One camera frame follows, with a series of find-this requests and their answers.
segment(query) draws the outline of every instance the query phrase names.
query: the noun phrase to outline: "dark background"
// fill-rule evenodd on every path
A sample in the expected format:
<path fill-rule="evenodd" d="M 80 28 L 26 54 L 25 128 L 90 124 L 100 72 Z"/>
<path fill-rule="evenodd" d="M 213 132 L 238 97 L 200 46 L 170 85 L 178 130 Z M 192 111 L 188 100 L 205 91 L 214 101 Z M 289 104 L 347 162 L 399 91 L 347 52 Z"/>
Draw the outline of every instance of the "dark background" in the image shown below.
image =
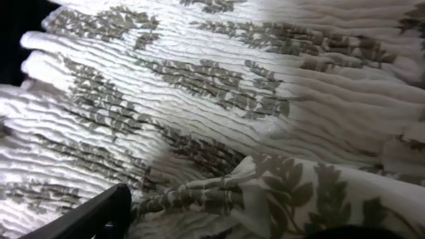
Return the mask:
<path fill-rule="evenodd" d="M 43 31 L 41 21 L 57 7 L 47 0 L 0 0 L 0 84 L 21 85 L 25 79 L 21 63 L 30 54 L 21 48 L 21 36 Z"/>

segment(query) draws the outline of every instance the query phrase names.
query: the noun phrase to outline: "blanket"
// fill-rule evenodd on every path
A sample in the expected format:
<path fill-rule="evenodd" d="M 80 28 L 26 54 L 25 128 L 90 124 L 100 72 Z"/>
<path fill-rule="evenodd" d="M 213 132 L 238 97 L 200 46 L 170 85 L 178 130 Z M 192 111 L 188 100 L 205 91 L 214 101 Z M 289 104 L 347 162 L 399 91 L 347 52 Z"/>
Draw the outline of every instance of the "blanket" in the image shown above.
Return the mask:
<path fill-rule="evenodd" d="M 0 235 L 112 185 L 129 238 L 425 235 L 425 3 L 54 0 L 0 87 Z"/>

